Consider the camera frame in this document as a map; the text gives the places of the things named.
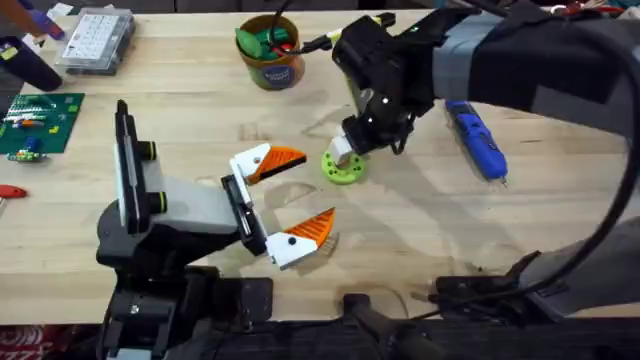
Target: orange gripper pad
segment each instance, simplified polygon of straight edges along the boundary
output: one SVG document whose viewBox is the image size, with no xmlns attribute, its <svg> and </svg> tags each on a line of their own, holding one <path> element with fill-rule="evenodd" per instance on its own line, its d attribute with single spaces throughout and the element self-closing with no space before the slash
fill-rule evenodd
<svg viewBox="0 0 640 360">
<path fill-rule="evenodd" d="M 296 235 L 311 239 L 316 242 L 318 247 L 329 237 L 331 228 L 333 227 L 333 219 L 335 217 L 335 209 L 331 208 L 311 219 L 304 221 L 292 228 L 285 230 L 286 234 Z"/>
<path fill-rule="evenodd" d="M 258 166 L 258 170 L 247 177 L 247 182 L 250 185 L 257 184 L 263 179 L 289 170 L 306 161 L 307 155 L 300 150 L 285 146 L 271 147 L 267 156 L 264 157 L 260 166 Z"/>
</svg>

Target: green ring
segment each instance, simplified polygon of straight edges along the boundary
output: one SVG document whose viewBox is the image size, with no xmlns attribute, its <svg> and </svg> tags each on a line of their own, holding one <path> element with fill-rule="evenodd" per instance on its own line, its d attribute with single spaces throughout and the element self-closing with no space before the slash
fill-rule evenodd
<svg viewBox="0 0 640 360">
<path fill-rule="evenodd" d="M 358 181 L 366 169 L 363 158 L 356 154 L 349 155 L 348 166 L 338 168 L 331 159 L 329 151 L 322 155 L 322 172 L 334 184 L 349 185 Z"/>
</svg>

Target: cup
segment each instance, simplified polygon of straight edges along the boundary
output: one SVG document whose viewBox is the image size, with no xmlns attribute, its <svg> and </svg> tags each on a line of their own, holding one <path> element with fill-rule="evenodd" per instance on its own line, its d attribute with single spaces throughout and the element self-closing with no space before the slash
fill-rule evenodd
<svg viewBox="0 0 640 360">
<path fill-rule="evenodd" d="M 261 30 L 269 29 L 272 23 L 273 15 L 260 15 L 247 20 L 240 28 L 252 34 L 257 34 Z M 295 50 L 300 49 L 298 29 L 289 19 L 281 16 L 276 26 L 286 29 L 291 37 L 289 42 L 295 44 L 293 48 Z M 265 90 L 282 90 L 294 86 L 302 78 L 304 74 L 302 56 L 285 55 L 271 61 L 254 59 L 242 51 L 237 40 L 235 42 L 240 57 L 247 65 L 251 79 L 259 87 Z"/>
</svg>

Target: green plastic part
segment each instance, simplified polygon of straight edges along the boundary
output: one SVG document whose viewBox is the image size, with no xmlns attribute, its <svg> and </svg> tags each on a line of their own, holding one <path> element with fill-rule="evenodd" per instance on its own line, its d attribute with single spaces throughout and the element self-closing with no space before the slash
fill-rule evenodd
<svg viewBox="0 0 640 360">
<path fill-rule="evenodd" d="M 269 45 L 262 44 L 262 55 L 260 56 L 260 60 L 278 60 L 278 54 L 275 51 L 271 51 L 271 49 L 269 49 Z"/>
<path fill-rule="evenodd" d="M 344 167 L 337 167 L 327 151 L 322 155 L 322 172 L 334 184 L 349 185 L 358 181 L 364 175 L 365 161 L 359 155 L 351 154 Z"/>
<path fill-rule="evenodd" d="M 236 40 L 238 41 L 240 49 L 242 49 L 247 56 L 259 59 L 262 55 L 262 45 L 252 33 L 246 30 L 236 29 Z"/>
<path fill-rule="evenodd" d="M 269 29 L 264 29 L 262 31 L 260 31 L 259 33 L 256 34 L 256 39 L 258 39 L 258 41 L 260 41 L 262 44 L 269 44 L 271 43 L 271 41 L 269 41 Z M 287 29 L 285 28 L 275 28 L 273 29 L 274 35 L 276 37 L 276 40 L 280 43 L 285 42 L 287 40 L 289 40 L 289 32 L 287 31 Z"/>
</svg>

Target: red cloth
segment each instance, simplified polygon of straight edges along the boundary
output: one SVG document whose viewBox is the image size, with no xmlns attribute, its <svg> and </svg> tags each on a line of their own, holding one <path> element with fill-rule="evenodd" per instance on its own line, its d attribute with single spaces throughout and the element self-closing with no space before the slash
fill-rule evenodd
<svg viewBox="0 0 640 360">
<path fill-rule="evenodd" d="M 63 326 L 0 326 L 0 360 L 40 360 L 55 348 Z"/>
</svg>

